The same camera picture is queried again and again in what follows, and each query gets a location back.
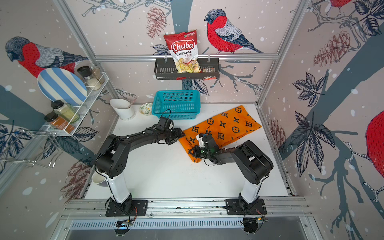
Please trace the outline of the orange patterned pillowcase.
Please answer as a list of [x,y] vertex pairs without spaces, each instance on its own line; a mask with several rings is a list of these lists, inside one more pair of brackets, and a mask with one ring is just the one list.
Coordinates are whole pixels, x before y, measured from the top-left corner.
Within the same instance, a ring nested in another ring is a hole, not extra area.
[[198,146],[197,135],[211,134],[219,148],[223,148],[246,135],[257,131],[262,126],[240,105],[230,110],[221,112],[201,123],[194,125],[183,132],[185,137],[179,142],[194,163],[202,160],[193,157],[191,149]]

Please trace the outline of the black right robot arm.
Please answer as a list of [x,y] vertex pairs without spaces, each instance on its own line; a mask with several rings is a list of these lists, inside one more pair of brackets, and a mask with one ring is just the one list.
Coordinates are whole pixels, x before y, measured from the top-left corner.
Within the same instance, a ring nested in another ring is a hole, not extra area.
[[245,141],[234,148],[220,149],[212,134],[197,135],[199,144],[188,150],[196,159],[209,160],[214,166],[235,163],[246,179],[239,195],[239,207],[251,211],[261,202],[259,192],[262,183],[274,168],[271,159],[252,141]]

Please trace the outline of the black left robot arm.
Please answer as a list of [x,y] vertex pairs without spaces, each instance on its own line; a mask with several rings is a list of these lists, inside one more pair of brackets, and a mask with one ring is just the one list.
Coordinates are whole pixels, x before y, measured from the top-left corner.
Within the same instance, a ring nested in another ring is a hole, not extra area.
[[107,180],[112,203],[126,212],[131,209],[132,194],[123,174],[131,152],[151,144],[172,145],[184,136],[180,128],[157,125],[132,135],[109,135],[98,152],[95,165],[96,173]]

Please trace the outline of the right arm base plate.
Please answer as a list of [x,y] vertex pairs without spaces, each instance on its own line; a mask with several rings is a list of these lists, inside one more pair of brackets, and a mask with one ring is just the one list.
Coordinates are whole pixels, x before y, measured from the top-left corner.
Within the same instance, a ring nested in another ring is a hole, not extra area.
[[266,215],[267,209],[263,199],[256,199],[251,204],[247,203],[242,198],[240,199],[226,199],[225,209],[229,216],[240,215]]

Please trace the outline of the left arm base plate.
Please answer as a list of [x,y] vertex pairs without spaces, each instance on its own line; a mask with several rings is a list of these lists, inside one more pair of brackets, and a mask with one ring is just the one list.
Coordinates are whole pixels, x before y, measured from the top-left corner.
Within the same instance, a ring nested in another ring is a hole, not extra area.
[[119,204],[112,199],[106,202],[106,217],[144,217],[148,208],[148,200],[128,200]]

